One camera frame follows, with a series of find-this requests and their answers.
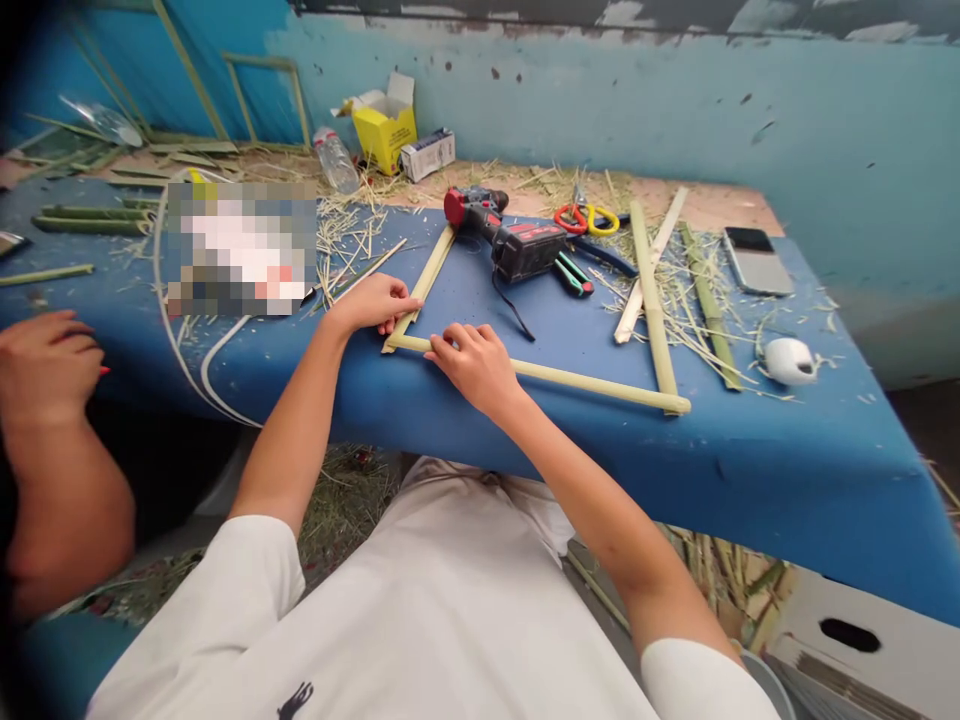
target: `cordless drill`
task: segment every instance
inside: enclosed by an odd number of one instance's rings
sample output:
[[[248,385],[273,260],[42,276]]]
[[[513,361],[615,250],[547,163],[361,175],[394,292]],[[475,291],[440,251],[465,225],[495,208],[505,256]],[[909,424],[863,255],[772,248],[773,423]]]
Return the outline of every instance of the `cordless drill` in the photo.
[[[497,272],[512,283],[550,270],[567,232],[556,225],[531,223],[504,227],[503,211],[509,202],[500,190],[452,187],[443,198],[443,212],[455,230],[479,232],[490,243]]]

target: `red scissors handle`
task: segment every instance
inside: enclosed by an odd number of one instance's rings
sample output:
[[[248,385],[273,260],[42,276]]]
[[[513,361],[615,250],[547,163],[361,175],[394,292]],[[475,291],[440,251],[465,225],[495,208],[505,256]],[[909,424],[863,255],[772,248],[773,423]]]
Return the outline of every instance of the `red scissors handle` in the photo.
[[[564,220],[564,216],[568,213],[573,216],[576,225]],[[557,210],[556,215],[553,216],[553,221],[568,233],[574,235],[584,235],[587,232],[587,219],[583,216],[583,213],[580,212],[579,205],[564,205]]]

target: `sleeve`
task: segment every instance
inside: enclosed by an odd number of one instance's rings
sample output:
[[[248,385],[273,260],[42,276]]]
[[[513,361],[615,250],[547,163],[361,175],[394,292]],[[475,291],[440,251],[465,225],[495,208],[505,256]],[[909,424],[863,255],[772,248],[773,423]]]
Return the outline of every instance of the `sleeve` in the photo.
[[[692,640],[651,643],[640,659],[640,675],[661,720],[780,720],[750,673]]]
[[[97,688],[88,718],[174,715],[175,708],[273,628],[303,593],[290,527],[232,518]]]

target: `hand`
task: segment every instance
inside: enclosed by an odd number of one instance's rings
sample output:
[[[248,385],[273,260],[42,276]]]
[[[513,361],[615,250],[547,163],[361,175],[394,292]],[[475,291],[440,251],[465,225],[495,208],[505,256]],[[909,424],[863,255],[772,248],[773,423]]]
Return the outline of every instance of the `hand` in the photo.
[[[0,332],[0,419],[4,428],[82,420],[100,377],[93,329],[61,310]]]
[[[326,320],[340,323],[351,333],[376,325],[381,335],[388,335],[400,318],[422,307],[423,300],[410,297],[402,280],[375,273],[337,300]]]
[[[436,363],[470,404],[495,423],[528,397],[517,382],[507,349],[489,325],[475,328],[454,323],[443,337],[431,335],[430,345],[433,352],[424,357]]]

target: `white cable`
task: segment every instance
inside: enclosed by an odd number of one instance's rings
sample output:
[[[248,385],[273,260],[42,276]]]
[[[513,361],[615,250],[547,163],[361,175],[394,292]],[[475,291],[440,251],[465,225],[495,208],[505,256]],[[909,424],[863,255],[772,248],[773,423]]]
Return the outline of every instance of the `white cable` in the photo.
[[[194,168],[198,170],[203,175],[212,177],[215,180],[220,182],[229,182],[225,178],[220,177],[212,172],[206,170],[199,170],[199,168]],[[157,208],[157,219],[153,226],[153,283],[154,291],[157,296],[157,305],[160,307],[160,320],[163,322],[163,329],[167,333],[167,340],[170,342],[170,348],[173,350],[173,354],[177,358],[177,363],[180,365],[180,370],[183,371],[184,377],[187,378],[187,382],[190,383],[190,387],[193,388],[194,392],[199,395],[204,402],[206,402],[210,407],[218,410],[222,414],[226,415],[231,420],[237,422],[242,422],[246,425],[252,427],[263,427],[260,423],[251,420],[245,415],[237,412],[232,407],[230,407],[224,400],[217,395],[216,391],[213,389],[213,386],[210,384],[210,378],[208,376],[208,370],[210,368],[210,363],[213,360],[214,356],[224,345],[227,344],[227,341],[230,340],[237,331],[242,328],[247,320],[250,319],[250,315],[245,315],[237,323],[227,331],[227,334],[224,335],[216,345],[214,345],[210,352],[207,353],[206,357],[203,358],[203,362],[200,365],[200,380],[203,383],[203,387],[209,393],[209,397],[203,393],[200,387],[197,385],[196,381],[193,379],[193,376],[190,374],[190,369],[187,367],[186,360],[183,359],[183,355],[180,353],[180,348],[177,343],[177,339],[173,335],[173,328],[170,326],[170,317],[167,315],[167,307],[163,302],[163,287],[160,279],[160,238],[163,235],[163,223],[167,215],[167,203],[170,195],[170,183],[180,182],[190,173],[190,168],[184,168],[183,170],[175,173],[167,184],[163,188],[163,193],[160,195],[160,205]]]

